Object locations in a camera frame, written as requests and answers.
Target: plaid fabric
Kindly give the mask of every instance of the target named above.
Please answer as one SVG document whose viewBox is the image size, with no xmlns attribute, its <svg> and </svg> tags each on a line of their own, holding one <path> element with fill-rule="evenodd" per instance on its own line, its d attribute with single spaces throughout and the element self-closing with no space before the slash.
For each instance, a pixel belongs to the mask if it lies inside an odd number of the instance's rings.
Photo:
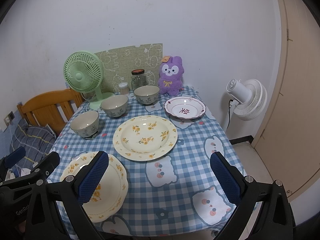
<svg viewBox="0 0 320 240">
<path fill-rule="evenodd" d="M 26 156 L 12 167 L 16 177 L 21 175 L 21 169 L 32 169 L 44 156 L 48 155 L 55 142 L 55 135 L 47 127 L 28 125 L 25 119 L 21 119 L 12 135 L 10 152 L 23 146 Z"/>
<path fill-rule="evenodd" d="M 188 95 L 201 100 L 197 92 L 187 86 L 183 87 L 179 95 Z M 96 223 L 98 230 L 134 236 L 173 235 L 206 228 L 221 230 L 233 212 L 235 206 L 228 202 L 210 168 L 210 158 L 204 148 L 206 140 L 218 138 L 223 146 L 225 158 L 242 174 L 245 175 L 245 172 L 228 138 L 209 109 L 205 115 L 193 119 L 192 122 L 189 121 L 190 123 L 186 121 L 185 124 L 183 120 L 178 120 L 178 122 L 181 121 L 177 123 L 181 124 L 181 128 L 176 125 L 177 144 L 166 155 L 171 158 L 174 174 L 177 177 L 175 182 L 162 187 L 153 187 L 146 176 L 147 162 L 130 161 L 114 149 L 113 134 L 116 128 L 128 119 L 152 114 L 170 119 L 174 123 L 172 117 L 163 108 L 163 104 L 169 98 L 171 98 L 169 95 L 159 95 L 160 103 L 154 106 L 143 106 L 131 94 L 127 112 L 122 117 L 110 118 L 104 113 L 100 114 L 99 134 L 93 140 L 84 140 L 70 131 L 71 121 L 87 109 L 88 103 L 84 102 L 55 142 L 52 150 L 59 153 L 60 165 L 49 177 L 52 182 L 59 181 L 71 158 L 83 152 L 103 150 L 113 154 L 126 168 L 129 190 L 124 204 L 114 216 L 104 222 Z M 226 215 L 213 225 L 208 224 L 202 214 L 196 212 L 196 207 L 192 203 L 192 198 L 196 193 L 208 189 L 216 189 L 218 195 L 223 198 L 224 205 L 228 207 Z M 74 234 L 67 214 L 60 203 L 59 208 L 68 231 Z"/>
</svg>

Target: screw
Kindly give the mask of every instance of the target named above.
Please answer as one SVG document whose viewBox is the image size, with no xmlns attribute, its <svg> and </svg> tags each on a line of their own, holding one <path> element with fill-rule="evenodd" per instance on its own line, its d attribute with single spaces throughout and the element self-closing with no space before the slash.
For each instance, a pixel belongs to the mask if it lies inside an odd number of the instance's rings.
<svg viewBox="0 0 320 240">
<path fill-rule="evenodd" d="M 71 182 L 71 181 L 73 181 L 73 176 L 72 175 L 69 175 L 69 176 L 67 176 L 66 177 L 66 182 Z"/>
<path fill-rule="evenodd" d="M 245 180 L 249 183 L 253 182 L 253 177 L 251 176 L 245 176 Z"/>
<path fill-rule="evenodd" d="M 37 183 L 36 183 L 36 184 L 37 184 L 38 186 L 40 186 L 40 185 L 42 185 L 42 183 L 43 183 L 43 180 L 42 180 L 42 179 L 40 179 L 40 180 L 38 180 L 38 181 L 37 181 Z"/>
<path fill-rule="evenodd" d="M 282 181 L 279 180 L 279 179 L 277 179 L 277 180 L 276 180 L 276 184 L 277 184 L 279 187 L 281 187 L 281 186 L 282 186 Z"/>
</svg>

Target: yellow bow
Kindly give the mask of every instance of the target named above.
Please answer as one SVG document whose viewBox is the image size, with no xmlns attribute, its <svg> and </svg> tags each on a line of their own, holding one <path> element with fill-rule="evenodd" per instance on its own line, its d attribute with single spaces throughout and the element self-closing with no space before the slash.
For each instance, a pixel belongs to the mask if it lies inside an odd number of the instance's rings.
<svg viewBox="0 0 320 240">
<path fill-rule="evenodd" d="M 169 84 L 172 84 L 172 81 L 169 81 L 169 82 L 168 81 L 164 81 L 164 83 L 165 83 L 165 87 L 170 87 Z"/>
</svg>

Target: scalloped plate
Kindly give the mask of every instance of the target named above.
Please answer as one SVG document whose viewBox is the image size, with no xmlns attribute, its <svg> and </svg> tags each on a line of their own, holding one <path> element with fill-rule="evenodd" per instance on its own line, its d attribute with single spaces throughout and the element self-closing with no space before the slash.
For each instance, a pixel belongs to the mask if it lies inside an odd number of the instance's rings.
<svg viewBox="0 0 320 240">
<path fill-rule="evenodd" d="M 113 145 L 123 157 L 143 162 L 167 154 L 177 139 L 177 129 L 172 122 L 161 116 L 141 115 L 117 128 Z"/>
<path fill-rule="evenodd" d="M 90 152 L 79 155 L 63 171 L 60 181 L 68 175 L 76 175 L 78 171 L 89 164 L 98 152 Z M 83 204 L 83 208 L 93 223 L 106 220 L 117 213 L 128 193 L 127 172 L 121 162 L 111 154 L 109 166 L 103 174 L 100 183 L 89 202 Z"/>
<path fill-rule="evenodd" d="M 164 109 L 180 119 L 194 119 L 200 117 L 206 111 L 204 103 L 192 97 L 170 98 L 164 103 Z"/>
</svg>

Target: wall socket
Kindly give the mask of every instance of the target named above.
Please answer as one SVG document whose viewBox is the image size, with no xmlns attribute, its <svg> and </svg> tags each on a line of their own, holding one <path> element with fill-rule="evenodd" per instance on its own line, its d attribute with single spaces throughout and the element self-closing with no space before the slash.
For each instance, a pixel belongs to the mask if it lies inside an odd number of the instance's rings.
<svg viewBox="0 0 320 240">
<path fill-rule="evenodd" d="M 10 122 L 11 122 L 13 119 L 14 119 L 14 114 L 13 114 L 13 112 L 11 111 L 10 114 L 8 114 L 8 115 L 3 119 L 3 121 L 4 121 L 5 125 L 8 127 L 9 124 L 10 124 Z"/>
</svg>

